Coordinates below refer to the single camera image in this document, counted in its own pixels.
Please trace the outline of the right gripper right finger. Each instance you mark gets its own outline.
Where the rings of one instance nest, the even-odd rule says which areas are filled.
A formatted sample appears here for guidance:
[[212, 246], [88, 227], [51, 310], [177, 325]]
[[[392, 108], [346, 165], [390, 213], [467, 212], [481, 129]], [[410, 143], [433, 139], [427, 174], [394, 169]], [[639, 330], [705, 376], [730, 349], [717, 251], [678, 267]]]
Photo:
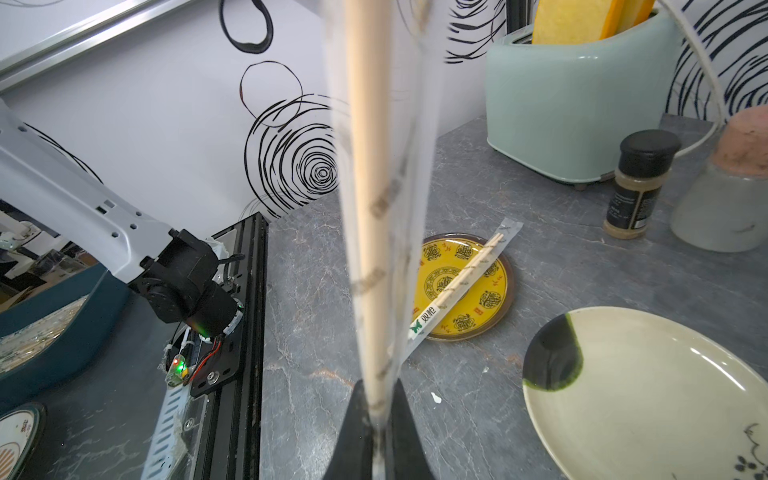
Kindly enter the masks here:
[[433, 480], [403, 383], [394, 385], [389, 421], [384, 434], [387, 480]]

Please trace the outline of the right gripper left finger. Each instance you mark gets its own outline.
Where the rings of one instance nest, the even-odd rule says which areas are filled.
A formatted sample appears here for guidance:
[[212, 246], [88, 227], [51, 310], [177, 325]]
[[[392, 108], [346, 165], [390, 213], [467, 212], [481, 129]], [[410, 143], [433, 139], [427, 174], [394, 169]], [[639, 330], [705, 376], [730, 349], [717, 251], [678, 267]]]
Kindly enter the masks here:
[[373, 434], [364, 383], [359, 380], [353, 387], [337, 443], [323, 479], [370, 480]]

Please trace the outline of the teal tray of chopsticks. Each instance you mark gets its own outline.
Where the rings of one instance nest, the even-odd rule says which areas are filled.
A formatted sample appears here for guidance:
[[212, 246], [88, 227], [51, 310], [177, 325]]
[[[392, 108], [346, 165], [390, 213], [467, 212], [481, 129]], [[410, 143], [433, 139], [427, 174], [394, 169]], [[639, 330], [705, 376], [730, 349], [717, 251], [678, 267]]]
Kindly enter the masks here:
[[87, 268], [1, 309], [1, 411], [82, 370], [120, 318], [129, 287]]

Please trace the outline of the cream plate with black patch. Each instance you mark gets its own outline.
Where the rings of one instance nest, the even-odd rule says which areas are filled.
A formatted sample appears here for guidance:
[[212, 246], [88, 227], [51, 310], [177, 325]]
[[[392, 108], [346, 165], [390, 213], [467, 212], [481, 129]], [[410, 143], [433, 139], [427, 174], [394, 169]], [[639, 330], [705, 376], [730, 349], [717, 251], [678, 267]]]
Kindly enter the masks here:
[[530, 341], [523, 393], [570, 479], [763, 479], [767, 383], [701, 333], [619, 307], [559, 315]]

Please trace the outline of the white orange sunburst plate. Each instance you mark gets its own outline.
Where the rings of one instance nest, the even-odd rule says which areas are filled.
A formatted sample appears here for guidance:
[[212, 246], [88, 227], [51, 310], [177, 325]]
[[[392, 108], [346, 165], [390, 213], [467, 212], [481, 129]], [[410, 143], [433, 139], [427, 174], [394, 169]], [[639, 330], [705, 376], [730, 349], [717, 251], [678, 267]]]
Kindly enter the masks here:
[[19, 479], [43, 434], [47, 411], [31, 402], [1, 416], [1, 480]]

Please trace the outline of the mint green toaster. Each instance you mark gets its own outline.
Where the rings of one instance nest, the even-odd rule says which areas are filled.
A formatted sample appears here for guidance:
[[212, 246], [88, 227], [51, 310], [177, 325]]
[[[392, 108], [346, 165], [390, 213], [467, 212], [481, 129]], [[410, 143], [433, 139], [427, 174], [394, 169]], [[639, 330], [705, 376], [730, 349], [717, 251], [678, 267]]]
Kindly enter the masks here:
[[521, 32], [506, 35], [486, 55], [488, 144], [563, 183], [603, 180], [625, 137], [658, 127], [682, 43], [664, 10], [588, 44], [531, 45]]

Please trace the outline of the black lid spice jar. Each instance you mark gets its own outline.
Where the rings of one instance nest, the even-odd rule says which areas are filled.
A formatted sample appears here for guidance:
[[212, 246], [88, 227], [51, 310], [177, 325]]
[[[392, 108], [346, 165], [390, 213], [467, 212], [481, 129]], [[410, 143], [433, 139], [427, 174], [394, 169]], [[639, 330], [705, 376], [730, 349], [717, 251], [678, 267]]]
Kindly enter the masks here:
[[620, 144], [614, 193], [603, 229], [622, 240], [643, 236], [681, 141], [666, 130], [642, 130]]

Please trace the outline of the pink lid glass jar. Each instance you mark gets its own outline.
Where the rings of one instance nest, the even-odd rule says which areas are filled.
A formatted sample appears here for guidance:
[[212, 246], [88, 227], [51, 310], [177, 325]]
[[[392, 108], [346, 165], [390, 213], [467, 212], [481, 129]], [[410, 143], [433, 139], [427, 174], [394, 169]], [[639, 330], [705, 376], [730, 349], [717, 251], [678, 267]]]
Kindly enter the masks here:
[[746, 252], [767, 241], [765, 105], [731, 117], [670, 226], [684, 242], [714, 252]]

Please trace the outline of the front yellow toast slice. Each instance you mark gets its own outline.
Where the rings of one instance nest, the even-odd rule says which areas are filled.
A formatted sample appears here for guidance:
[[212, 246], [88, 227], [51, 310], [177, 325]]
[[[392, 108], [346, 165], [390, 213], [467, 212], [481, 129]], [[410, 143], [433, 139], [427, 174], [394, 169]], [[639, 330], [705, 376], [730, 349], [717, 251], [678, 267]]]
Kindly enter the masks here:
[[593, 43], [616, 33], [624, 1], [541, 0], [533, 25], [534, 45]]

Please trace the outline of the yellow toast slice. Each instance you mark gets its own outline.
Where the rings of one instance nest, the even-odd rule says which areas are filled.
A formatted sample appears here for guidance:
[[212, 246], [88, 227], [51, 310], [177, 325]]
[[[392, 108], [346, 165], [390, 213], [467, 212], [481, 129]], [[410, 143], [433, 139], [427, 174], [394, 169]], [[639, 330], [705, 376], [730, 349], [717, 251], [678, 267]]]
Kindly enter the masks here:
[[654, 0], [623, 0], [616, 32], [624, 32], [646, 21], [654, 4]]
[[541, 0], [533, 25], [534, 45], [593, 43], [616, 33], [624, 1]]

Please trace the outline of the rear yellow toast slice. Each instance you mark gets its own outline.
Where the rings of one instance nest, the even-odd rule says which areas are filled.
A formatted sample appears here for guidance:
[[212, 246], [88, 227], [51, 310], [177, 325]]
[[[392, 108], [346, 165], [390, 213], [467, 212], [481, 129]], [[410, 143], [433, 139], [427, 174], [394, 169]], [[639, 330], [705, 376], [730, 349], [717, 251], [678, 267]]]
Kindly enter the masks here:
[[654, 0], [623, 0], [616, 32], [624, 32], [646, 21], [654, 4]]

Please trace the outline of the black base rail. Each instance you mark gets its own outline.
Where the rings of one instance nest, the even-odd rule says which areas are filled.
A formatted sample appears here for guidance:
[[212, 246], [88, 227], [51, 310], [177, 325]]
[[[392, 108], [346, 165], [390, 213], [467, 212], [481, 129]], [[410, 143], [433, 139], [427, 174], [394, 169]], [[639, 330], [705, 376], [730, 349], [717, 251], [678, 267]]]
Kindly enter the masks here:
[[265, 326], [268, 222], [251, 215], [234, 235], [243, 258], [228, 265], [243, 318], [192, 384], [181, 434], [187, 454], [176, 479], [257, 479]]

